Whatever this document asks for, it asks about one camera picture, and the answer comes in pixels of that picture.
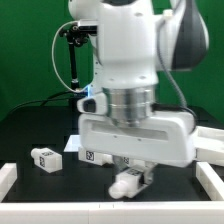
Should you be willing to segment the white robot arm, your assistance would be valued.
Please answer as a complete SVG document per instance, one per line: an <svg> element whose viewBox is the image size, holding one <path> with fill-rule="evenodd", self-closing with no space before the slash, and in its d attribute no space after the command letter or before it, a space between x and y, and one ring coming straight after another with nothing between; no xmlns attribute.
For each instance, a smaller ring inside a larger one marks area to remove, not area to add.
<svg viewBox="0 0 224 224"><path fill-rule="evenodd" d="M132 198L158 164L185 167L195 158L194 115L186 105L157 104L160 71L195 67L209 46L195 0L170 0L157 15L151 0L69 0L77 30L93 46L94 78L81 115L79 157L120 168L112 198Z"/></svg>

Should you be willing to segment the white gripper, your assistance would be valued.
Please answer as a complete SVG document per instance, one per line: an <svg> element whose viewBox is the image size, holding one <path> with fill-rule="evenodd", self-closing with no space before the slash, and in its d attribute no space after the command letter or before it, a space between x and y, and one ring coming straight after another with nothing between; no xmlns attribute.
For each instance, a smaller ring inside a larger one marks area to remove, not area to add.
<svg viewBox="0 0 224 224"><path fill-rule="evenodd" d="M194 160L193 126L193 118L186 112L158 111L139 127L117 127L105 116L79 117L81 145L89 151L114 155L117 174L128 168L122 157L147 161L136 166L140 172L137 193L153 183L157 163L186 167Z"/></svg>

